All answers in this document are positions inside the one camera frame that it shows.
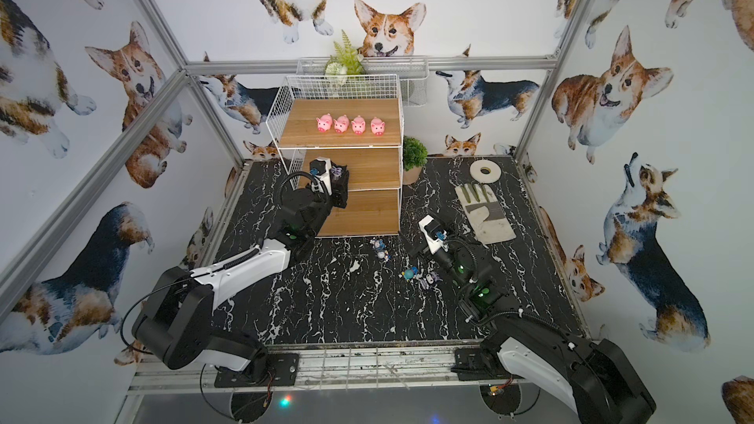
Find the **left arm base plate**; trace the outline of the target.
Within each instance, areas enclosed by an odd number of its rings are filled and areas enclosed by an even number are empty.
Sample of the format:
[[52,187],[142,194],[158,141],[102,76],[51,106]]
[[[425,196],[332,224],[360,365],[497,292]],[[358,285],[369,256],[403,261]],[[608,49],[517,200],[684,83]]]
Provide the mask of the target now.
[[220,367],[214,381],[216,389],[290,387],[296,384],[300,355],[298,353],[272,353],[255,359],[240,372]]

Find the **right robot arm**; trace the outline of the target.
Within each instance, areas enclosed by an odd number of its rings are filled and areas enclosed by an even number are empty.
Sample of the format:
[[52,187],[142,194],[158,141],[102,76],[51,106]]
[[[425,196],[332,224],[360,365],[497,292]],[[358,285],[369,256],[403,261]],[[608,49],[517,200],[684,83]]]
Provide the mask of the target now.
[[569,333],[526,311],[492,276],[480,243],[456,236],[428,216],[419,224],[425,247],[412,255],[434,262],[453,286],[465,321],[486,329],[482,370],[522,377],[568,406],[582,423],[646,423],[657,404],[624,352]]

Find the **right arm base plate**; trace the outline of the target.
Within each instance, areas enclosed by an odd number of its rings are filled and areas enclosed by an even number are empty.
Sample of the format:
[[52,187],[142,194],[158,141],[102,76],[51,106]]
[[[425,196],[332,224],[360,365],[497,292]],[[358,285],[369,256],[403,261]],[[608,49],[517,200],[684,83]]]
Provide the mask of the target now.
[[510,373],[504,369],[496,353],[473,347],[455,349],[455,362],[451,371],[458,375],[461,382],[499,380],[510,378]]

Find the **pink pig toy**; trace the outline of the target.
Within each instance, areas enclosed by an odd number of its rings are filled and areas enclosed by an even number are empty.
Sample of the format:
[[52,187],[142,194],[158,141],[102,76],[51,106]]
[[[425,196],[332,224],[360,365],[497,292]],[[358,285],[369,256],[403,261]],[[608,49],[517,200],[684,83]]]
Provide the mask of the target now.
[[386,123],[382,119],[375,117],[370,122],[370,129],[373,135],[384,135]]
[[333,126],[333,118],[330,114],[322,115],[316,119],[317,129],[320,133],[327,133]]
[[356,135],[363,135],[366,130],[366,122],[365,119],[361,116],[355,117],[355,119],[351,120],[351,130]]
[[336,133],[345,133],[351,125],[347,115],[343,115],[334,121],[334,130]]

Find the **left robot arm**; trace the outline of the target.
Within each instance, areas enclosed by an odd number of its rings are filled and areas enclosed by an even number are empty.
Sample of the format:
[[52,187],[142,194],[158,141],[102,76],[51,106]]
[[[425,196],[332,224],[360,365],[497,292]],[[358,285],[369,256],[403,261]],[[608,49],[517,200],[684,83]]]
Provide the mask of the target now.
[[347,166],[325,157],[306,171],[280,178],[270,237],[212,265],[165,271],[135,318],[135,341],[171,370],[200,363],[241,373],[255,383],[271,375],[265,345],[214,326],[213,315],[239,292],[308,259],[333,208],[346,207],[349,179]]

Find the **black purple kuromi figure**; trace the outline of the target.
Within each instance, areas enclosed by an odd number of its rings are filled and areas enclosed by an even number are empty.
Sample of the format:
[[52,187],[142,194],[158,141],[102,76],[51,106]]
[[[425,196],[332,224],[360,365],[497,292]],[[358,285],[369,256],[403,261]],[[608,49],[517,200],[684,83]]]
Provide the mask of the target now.
[[343,177],[343,174],[344,174],[344,168],[343,167],[334,166],[330,170],[330,179],[331,179],[332,182],[339,181]]
[[436,272],[421,274],[416,278],[418,286],[424,291],[429,291],[435,288],[441,281],[441,277]]

